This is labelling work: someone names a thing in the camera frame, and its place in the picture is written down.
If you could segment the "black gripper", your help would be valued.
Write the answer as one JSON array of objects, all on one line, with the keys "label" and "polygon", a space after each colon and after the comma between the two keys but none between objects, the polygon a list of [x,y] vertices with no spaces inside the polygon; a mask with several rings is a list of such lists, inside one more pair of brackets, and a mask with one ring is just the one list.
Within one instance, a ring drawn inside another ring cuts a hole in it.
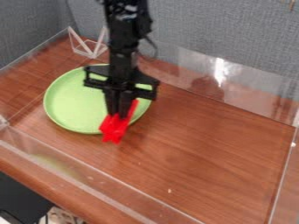
[{"label": "black gripper", "polygon": [[119,113],[127,118],[135,98],[154,100],[161,81],[141,72],[137,65],[139,42],[146,39],[157,49],[157,45],[147,37],[153,31],[153,19],[149,12],[147,0],[103,0],[110,50],[111,83],[123,90],[105,91],[107,112],[111,116]]}]

